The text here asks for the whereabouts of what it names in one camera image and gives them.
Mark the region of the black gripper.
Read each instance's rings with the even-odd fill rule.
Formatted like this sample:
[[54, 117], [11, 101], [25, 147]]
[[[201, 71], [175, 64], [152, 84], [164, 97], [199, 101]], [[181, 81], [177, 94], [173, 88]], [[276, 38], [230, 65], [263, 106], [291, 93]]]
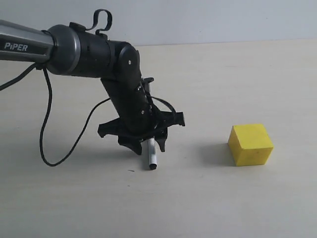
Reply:
[[118, 113], [118, 118], [100, 124], [98, 134], [120, 136], [118, 143], [137, 155], [142, 155], [142, 140], [155, 137], [161, 152], [165, 152], [167, 128], [185, 126], [182, 112], [177, 112], [165, 100], [153, 97], [149, 84], [153, 79], [142, 79], [137, 88], [130, 89], [124, 83], [102, 79], [108, 96]]

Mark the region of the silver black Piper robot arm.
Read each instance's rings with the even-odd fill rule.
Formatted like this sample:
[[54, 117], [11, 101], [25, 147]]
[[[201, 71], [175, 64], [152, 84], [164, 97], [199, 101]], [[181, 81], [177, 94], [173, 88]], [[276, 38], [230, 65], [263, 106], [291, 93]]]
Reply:
[[31, 62], [55, 75], [99, 78], [118, 118], [100, 124], [98, 134], [117, 136], [120, 145], [137, 155], [151, 138], [164, 152], [168, 128], [185, 124], [182, 112], [161, 111], [154, 104], [149, 91], [153, 78], [142, 77], [140, 54], [130, 43], [91, 34], [77, 23], [36, 30], [2, 20], [0, 58]]

